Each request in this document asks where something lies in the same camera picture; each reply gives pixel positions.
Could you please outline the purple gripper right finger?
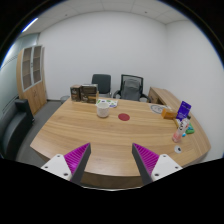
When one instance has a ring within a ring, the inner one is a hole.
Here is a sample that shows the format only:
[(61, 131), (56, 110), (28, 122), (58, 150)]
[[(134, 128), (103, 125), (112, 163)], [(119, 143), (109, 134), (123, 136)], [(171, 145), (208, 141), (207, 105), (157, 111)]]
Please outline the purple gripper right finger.
[(143, 185), (147, 185), (182, 169), (167, 154), (155, 152), (136, 143), (132, 144), (132, 154), (137, 164)]

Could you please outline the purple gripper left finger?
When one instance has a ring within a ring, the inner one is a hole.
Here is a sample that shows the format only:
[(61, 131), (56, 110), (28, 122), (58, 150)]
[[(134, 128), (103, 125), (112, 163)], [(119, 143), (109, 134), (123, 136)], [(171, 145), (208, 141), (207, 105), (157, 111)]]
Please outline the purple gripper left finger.
[(79, 185), (90, 154), (91, 145), (87, 143), (65, 155), (56, 154), (42, 169)]

